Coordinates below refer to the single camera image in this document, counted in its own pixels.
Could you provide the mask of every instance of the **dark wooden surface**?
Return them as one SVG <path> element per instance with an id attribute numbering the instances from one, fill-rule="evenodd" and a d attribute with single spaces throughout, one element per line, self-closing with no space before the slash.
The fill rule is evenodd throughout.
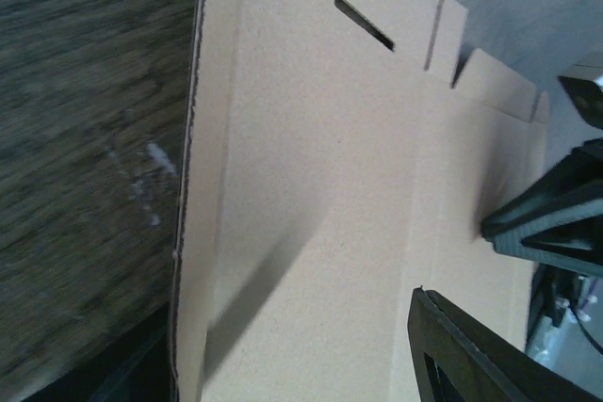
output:
<path id="1" fill-rule="evenodd" d="M 0 0 L 0 400 L 169 296 L 195 0 Z"/>

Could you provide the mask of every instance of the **cardboard sheet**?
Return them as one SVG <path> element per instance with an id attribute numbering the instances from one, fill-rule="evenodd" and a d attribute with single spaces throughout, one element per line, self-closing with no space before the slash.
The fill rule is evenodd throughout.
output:
<path id="1" fill-rule="evenodd" d="M 532 115 L 535 87 L 482 52 L 450 86 L 454 1 L 437 21 L 432 0 L 346 1 L 355 16 L 201 0 L 174 286 L 183 402 L 417 400 L 421 284 L 522 346 L 531 265 L 478 224 L 538 172 L 544 104 Z"/>

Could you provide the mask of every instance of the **cardboard box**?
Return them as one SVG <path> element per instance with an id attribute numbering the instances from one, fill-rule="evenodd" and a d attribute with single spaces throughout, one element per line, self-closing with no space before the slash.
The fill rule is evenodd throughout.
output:
<path id="1" fill-rule="evenodd" d="M 453 0 L 200 0 L 180 400 L 418 400 L 421 284 L 523 347 L 532 266 L 478 225 L 542 171 L 546 97 L 482 51 L 454 82 L 465 17 Z"/>

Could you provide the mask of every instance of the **cardboard slit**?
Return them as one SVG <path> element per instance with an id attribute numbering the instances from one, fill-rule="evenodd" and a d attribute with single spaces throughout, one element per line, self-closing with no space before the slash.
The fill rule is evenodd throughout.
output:
<path id="1" fill-rule="evenodd" d="M 365 29 L 368 34 L 375 40 L 380 42 L 390 51 L 394 52 L 396 44 L 390 40 L 381 30 L 379 30 L 371 21 L 369 21 L 362 13 L 350 5 L 346 0 L 334 0 L 335 7 L 343 14 L 352 19 L 355 23 Z"/>

